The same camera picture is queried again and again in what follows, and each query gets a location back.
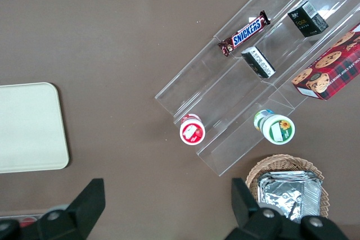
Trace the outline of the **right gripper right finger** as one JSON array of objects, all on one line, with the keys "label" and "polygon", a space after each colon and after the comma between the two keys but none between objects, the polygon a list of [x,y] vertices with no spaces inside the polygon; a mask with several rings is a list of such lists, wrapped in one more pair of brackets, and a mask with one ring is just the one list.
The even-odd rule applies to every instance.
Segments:
[{"label": "right gripper right finger", "polygon": [[305,216],[295,223],[268,207],[260,207],[241,178],[231,182],[231,203],[238,226],[226,239],[334,239],[348,237],[331,220]]}]

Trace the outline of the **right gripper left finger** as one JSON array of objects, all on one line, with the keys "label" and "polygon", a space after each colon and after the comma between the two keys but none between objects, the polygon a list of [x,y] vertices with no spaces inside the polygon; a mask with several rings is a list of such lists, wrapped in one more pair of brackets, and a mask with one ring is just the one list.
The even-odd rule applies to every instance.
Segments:
[{"label": "right gripper left finger", "polygon": [[105,205],[104,180],[92,179],[64,210],[52,210],[26,227],[1,220],[1,239],[87,239]]}]

